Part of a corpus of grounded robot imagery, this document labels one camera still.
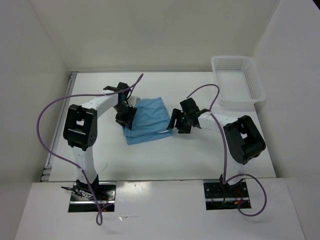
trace blue towel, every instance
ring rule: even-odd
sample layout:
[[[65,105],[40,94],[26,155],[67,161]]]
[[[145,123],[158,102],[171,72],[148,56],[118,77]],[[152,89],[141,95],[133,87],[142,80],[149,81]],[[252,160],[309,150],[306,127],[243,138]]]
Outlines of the blue towel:
[[[170,122],[167,109],[161,99],[144,98],[135,104],[132,130],[123,129],[128,145],[150,142],[172,136],[172,130],[167,130]]]

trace white basket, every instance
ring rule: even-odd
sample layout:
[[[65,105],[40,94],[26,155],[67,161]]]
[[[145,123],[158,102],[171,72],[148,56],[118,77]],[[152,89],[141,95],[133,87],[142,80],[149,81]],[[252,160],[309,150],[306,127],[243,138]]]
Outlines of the white basket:
[[[214,56],[211,64],[220,87],[220,105],[247,106],[266,99],[255,61],[251,57]]]

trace blue cloth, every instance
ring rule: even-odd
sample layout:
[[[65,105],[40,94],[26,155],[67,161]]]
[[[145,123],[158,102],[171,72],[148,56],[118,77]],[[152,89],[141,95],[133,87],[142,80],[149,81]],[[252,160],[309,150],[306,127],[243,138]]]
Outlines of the blue cloth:
[[[170,117],[161,97],[141,99],[135,107],[137,111],[132,122],[132,130],[123,128],[128,145],[172,136],[172,130],[167,130]]]

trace towel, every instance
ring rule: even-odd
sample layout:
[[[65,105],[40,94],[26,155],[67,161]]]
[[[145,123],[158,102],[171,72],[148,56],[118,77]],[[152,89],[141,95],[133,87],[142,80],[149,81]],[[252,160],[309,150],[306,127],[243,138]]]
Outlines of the towel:
[[[172,136],[172,130],[167,130],[170,117],[161,97],[141,99],[135,107],[137,111],[132,122],[132,129],[123,128],[128,145]]]

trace cable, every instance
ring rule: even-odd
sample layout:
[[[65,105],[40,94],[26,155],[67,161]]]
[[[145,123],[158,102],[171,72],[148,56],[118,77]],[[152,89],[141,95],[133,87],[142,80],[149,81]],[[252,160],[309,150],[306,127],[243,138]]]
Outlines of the cable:
[[[112,92],[112,93],[105,93],[105,94],[104,94],[104,93],[100,93],[100,94],[74,94],[74,95],[68,95],[68,96],[59,97],[59,98],[57,98],[56,100],[53,100],[52,102],[50,102],[47,106],[45,106],[45,107],[42,109],[42,111],[40,112],[40,114],[39,114],[39,116],[38,116],[38,119],[37,119],[37,121],[36,121],[36,135],[37,135],[38,140],[39,140],[40,144],[42,145],[42,147],[43,147],[48,153],[50,153],[51,155],[55,156],[56,158],[59,158],[59,159],[61,159],[61,160],[64,160],[64,161],[66,161],[66,162],[68,162],[68,163],[76,166],[78,169],[81,170],[81,172],[82,172],[82,174],[83,174],[83,176],[84,176],[84,178],[85,178],[85,180],[86,180],[86,182],[87,182],[87,184],[88,184],[89,191],[90,191],[91,194],[92,194],[94,203],[95,203],[95,205],[96,205],[96,207],[97,207],[97,209],[98,209],[98,214],[96,215],[95,221],[96,221],[96,224],[98,224],[99,226],[101,226],[102,223],[103,223],[102,211],[103,211],[106,207],[110,206],[112,203],[107,204],[106,206],[104,206],[103,208],[101,208],[100,205],[99,205],[99,203],[98,203],[98,200],[97,200],[97,197],[96,197],[96,195],[95,195],[95,192],[94,192],[94,190],[92,189],[92,186],[91,186],[91,184],[90,184],[90,181],[89,181],[89,179],[88,179],[88,176],[87,176],[87,174],[85,173],[85,171],[82,169],[82,167],[81,167],[80,165],[78,165],[77,163],[75,163],[75,162],[73,162],[73,161],[71,161],[71,160],[69,160],[69,159],[67,159],[67,158],[65,158],[65,157],[63,157],[63,156],[60,156],[60,155],[56,154],[55,152],[51,151],[51,150],[45,145],[45,143],[43,142],[43,140],[42,140],[42,138],[41,138],[41,136],[40,136],[40,129],[39,129],[39,128],[40,128],[40,120],[41,120],[41,117],[42,117],[42,115],[44,114],[44,112],[45,112],[51,105],[53,105],[53,104],[55,104],[56,102],[59,102],[59,101],[61,101],[61,100],[63,100],[63,99],[74,98],[74,97],[102,97],[102,96],[110,96],[110,95],[115,95],[115,94],[124,93],[124,92],[126,92],[126,91],[131,90],[132,88],[134,88],[134,87],[140,82],[140,80],[142,79],[143,76],[144,76],[144,74],[142,73],[142,74],[139,76],[139,78],[137,79],[137,81],[136,81],[133,85],[131,85],[130,87],[128,87],[128,88],[126,88],[126,89],[124,89],[124,90],[121,90],[121,91]]]
[[[207,87],[207,86],[214,86],[217,88],[217,93],[216,93],[216,96],[215,98],[213,99],[212,103],[210,104],[210,107],[209,107],[209,112],[210,112],[210,115],[211,117],[214,119],[214,121],[216,122],[218,128],[219,128],[219,132],[221,134],[221,137],[222,137],[222,142],[223,142],[223,152],[224,152],[224,161],[223,161],[223,175],[222,175],[222,184],[227,184],[229,181],[231,181],[232,179],[235,179],[237,177],[240,177],[240,176],[248,176],[252,179],[254,179],[258,184],[259,186],[261,187],[262,191],[263,191],[263,195],[264,195],[264,204],[263,204],[263,207],[257,212],[257,213],[254,213],[254,214],[247,214],[247,213],[244,213],[240,210],[240,206],[241,204],[245,203],[245,202],[248,202],[248,200],[243,200],[242,202],[240,202],[238,205],[237,205],[237,208],[238,208],[238,211],[244,215],[244,216],[247,216],[247,217],[255,217],[259,214],[261,214],[266,206],[267,206],[267,193],[266,193],[266,190],[264,189],[264,187],[262,186],[262,184],[260,183],[260,181],[252,176],[251,174],[248,174],[248,173],[240,173],[240,174],[237,174],[237,175],[234,175],[232,177],[230,177],[229,179],[226,180],[226,174],[227,174],[227,142],[226,142],[226,137],[225,137],[225,133],[224,133],[224,130],[222,129],[218,119],[215,117],[215,115],[212,113],[212,107],[214,105],[214,103],[216,102],[217,98],[218,98],[218,95],[220,93],[220,88],[218,85],[216,84],[205,84],[205,85],[202,85],[200,87],[198,87],[197,89],[195,89],[193,92],[191,92],[186,98],[189,98],[192,94],[194,94],[196,91],[198,91],[199,89],[202,89],[204,87]]]

